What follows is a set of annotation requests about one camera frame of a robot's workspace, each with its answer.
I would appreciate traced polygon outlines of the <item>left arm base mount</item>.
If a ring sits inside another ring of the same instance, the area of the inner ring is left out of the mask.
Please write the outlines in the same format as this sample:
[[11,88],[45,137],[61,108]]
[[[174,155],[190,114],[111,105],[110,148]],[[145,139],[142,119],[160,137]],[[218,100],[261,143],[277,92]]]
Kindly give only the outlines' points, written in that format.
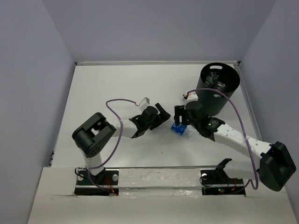
[[74,194],[77,196],[118,196],[119,170],[105,169],[90,180],[86,168],[75,168],[77,176]]

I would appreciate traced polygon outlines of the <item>blue label water bottle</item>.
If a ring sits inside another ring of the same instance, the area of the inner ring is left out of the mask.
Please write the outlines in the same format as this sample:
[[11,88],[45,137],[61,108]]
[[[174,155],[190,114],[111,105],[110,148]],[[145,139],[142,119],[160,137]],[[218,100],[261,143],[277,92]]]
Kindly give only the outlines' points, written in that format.
[[171,126],[171,130],[180,136],[188,136],[191,137],[192,136],[192,132],[189,130],[188,126],[183,125],[182,123],[180,123],[178,126],[176,125],[176,123],[173,123]]

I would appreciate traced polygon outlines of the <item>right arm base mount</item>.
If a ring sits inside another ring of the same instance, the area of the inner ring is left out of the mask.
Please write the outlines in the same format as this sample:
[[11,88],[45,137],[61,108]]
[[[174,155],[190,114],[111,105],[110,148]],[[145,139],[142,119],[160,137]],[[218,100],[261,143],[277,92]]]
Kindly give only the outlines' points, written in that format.
[[246,195],[243,179],[229,178],[216,169],[201,170],[199,182],[204,196]]

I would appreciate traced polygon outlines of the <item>orange juice bottle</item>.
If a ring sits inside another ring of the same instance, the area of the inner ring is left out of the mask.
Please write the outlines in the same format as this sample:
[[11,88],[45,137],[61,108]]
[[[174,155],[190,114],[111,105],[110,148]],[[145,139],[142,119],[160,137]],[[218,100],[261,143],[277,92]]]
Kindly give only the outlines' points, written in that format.
[[220,92],[222,92],[222,93],[224,93],[226,91],[226,89],[227,89],[227,86],[224,83],[218,81],[215,89],[218,90],[218,91],[220,91]]

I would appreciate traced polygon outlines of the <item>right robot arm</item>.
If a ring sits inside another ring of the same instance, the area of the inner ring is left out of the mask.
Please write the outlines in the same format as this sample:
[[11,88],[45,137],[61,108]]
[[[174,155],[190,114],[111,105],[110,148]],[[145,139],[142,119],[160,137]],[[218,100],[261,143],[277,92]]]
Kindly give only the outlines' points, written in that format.
[[237,131],[223,120],[208,116],[203,105],[192,101],[174,107],[175,125],[191,125],[204,138],[223,144],[249,158],[248,162],[227,159],[218,165],[215,178],[226,183],[233,178],[260,181],[264,186],[280,191],[296,172],[296,165],[285,144],[268,143]]

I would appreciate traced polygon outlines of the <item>black cap cola bottle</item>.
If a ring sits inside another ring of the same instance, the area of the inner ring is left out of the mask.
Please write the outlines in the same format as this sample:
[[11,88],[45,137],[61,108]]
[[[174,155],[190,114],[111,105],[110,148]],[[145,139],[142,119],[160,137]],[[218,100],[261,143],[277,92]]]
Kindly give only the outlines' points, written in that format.
[[218,83],[218,80],[219,80],[219,75],[216,72],[211,71],[206,77],[205,85],[208,88],[212,88]]

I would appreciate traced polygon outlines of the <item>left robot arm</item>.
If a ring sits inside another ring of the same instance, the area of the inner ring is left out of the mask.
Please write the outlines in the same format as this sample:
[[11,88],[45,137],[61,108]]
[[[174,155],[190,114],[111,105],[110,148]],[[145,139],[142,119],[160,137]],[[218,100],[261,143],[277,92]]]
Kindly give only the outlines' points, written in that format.
[[[130,119],[121,119],[107,105],[107,108],[116,116],[116,120],[107,120],[102,113],[97,112],[73,132],[72,139],[85,160],[87,179],[93,185],[99,186],[102,182],[106,175],[104,165],[114,155],[122,137],[139,138],[146,131],[152,131],[171,117],[159,103],[150,105],[148,98],[135,105],[140,109],[141,114]],[[102,161],[100,152],[112,137],[118,138],[116,145],[109,157]]]

